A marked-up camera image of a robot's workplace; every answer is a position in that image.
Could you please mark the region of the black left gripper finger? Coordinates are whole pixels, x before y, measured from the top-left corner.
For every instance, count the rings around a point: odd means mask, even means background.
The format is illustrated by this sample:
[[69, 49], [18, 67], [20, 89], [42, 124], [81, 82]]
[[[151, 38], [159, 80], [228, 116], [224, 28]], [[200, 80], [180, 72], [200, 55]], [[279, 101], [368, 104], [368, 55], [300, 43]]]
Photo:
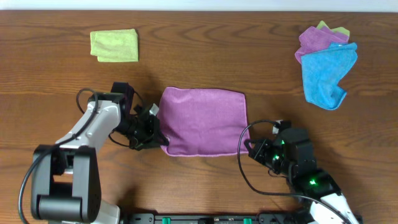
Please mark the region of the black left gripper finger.
[[169, 140], [160, 130], [160, 121], [158, 119], [154, 120], [154, 141], [161, 146], [169, 145]]
[[161, 146], [168, 146], [168, 145], [169, 145], [168, 139], [166, 139], [166, 140], [150, 139], [148, 141], [142, 141], [142, 142], [136, 143], [134, 146], [132, 146], [132, 149], [136, 150], [136, 151], [141, 151], [143, 149], [152, 149], [152, 148], [158, 148]]

